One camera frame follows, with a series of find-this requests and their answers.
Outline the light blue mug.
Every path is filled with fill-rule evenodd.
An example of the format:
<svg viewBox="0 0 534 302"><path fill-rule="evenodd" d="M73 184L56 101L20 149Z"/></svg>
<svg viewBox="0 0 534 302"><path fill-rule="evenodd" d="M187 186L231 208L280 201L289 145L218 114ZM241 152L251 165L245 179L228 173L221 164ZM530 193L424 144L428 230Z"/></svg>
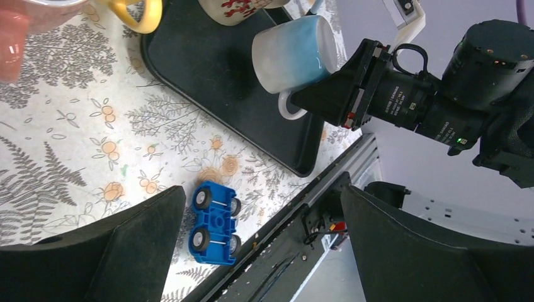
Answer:
<svg viewBox="0 0 534 302"><path fill-rule="evenodd" d="M337 55L331 25L319 15L264 30L251 46L256 77L267 92L278 95L278 110L287 120L307 114L304 109L289 112L290 94L333 74L338 67Z"/></svg>

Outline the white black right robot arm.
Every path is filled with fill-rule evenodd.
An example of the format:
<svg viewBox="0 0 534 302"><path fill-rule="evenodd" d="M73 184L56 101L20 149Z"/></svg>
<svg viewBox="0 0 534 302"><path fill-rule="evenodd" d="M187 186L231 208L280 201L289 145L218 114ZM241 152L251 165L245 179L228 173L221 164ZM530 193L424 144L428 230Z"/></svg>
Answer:
<svg viewBox="0 0 534 302"><path fill-rule="evenodd" d="M371 117L448 146L533 187L533 30L512 21L472 25L441 78L422 47L364 39L342 68L290 101L324 121L355 130Z"/></svg>

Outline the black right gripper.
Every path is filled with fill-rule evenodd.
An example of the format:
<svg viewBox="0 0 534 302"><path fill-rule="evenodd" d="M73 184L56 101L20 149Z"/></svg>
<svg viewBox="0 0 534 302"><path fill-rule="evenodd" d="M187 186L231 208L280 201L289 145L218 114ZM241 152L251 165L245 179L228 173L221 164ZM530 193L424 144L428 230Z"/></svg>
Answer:
<svg viewBox="0 0 534 302"><path fill-rule="evenodd" d="M356 130L368 120L368 108L389 67L389 46L365 38L337 72L290 96L290 103L332 125Z"/></svg>

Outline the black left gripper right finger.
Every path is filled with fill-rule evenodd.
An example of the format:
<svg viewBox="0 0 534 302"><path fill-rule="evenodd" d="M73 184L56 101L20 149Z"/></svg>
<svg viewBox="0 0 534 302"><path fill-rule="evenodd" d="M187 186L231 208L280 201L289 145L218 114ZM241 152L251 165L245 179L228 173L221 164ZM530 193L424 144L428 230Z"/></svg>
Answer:
<svg viewBox="0 0 534 302"><path fill-rule="evenodd" d="M347 186L341 205L367 301L532 301L533 247L436 225Z"/></svg>

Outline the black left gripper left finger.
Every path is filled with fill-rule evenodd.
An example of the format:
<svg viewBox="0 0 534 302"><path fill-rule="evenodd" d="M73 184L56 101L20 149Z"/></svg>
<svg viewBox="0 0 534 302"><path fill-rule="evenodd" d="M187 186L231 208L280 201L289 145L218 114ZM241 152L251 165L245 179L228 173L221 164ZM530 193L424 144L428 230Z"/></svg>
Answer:
<svg viewBox="0 0 534 302"><path fill-rule="evenodd" d="M1 247L1 300L159 301L185 203L173 186L81 228Z"/></svg>

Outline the terracotta floral mug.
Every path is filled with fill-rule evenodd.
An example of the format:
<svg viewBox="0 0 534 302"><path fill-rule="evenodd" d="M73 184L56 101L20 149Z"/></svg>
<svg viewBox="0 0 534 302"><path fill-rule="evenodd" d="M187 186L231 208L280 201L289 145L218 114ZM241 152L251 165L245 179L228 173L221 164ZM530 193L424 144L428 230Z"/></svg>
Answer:
<svg viewBox="0 0 534 302"><path fill-rule="evenodd" d="M16 82L21 73L27 35L63 25L86 1L1 1L1 82Z"/></svg>

